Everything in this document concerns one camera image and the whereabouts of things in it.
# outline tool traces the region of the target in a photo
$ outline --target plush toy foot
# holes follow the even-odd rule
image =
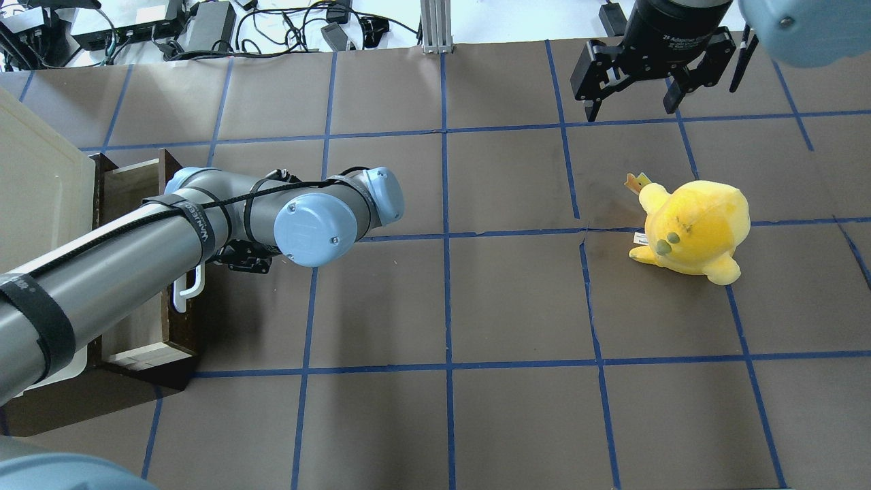
[[[641,262],[641,263],[649,263],[651,265],[657,265],[656,263],[656,255],[653,254],[653,250],[650,247],[644,245],[642,247],[636,247],[629,251],[629,258],[633,261]]]
[[[702,274],[718,286],[727,286],[737,281],[741,276],[741,268],[729,254],[723,254],[719,259],[706,265]]]

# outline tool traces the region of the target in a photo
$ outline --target white handle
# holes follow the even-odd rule
[[[200,264],[193,270],[193,286],[187,288],[187,273],[172,283],[172,306],[178,313],[187,311],[187,300],[203,292],[206,287],[206,265]]]

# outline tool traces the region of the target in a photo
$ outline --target yellow plush toy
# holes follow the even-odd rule
[[[696,180],[668,194],[644,174],[627,175],[626,186],[638,194],[647,212],[649,245],[633,248],[629,257],[682,274],[707,276],[725,286],[741,275],[732,259],[750,232],[747,199],[732,186]]]

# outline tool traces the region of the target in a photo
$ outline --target gray robot arm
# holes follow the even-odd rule
[[[0,405],[228,243],[318,267],[402,218],[387,168],[351,170],[285,182],[185,168],[169,194],[1,275]]]

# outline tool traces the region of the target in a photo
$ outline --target yellow duck plush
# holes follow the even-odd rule
[[[644,174],[627,175],[626,186],[638,193],[647,212],[649,245],[633,248],[629,257],[682,274],[707,276],[726,286],[741,275],[732,259],[750,233],[747,199],[737,188],[696,180],[669,194]]]

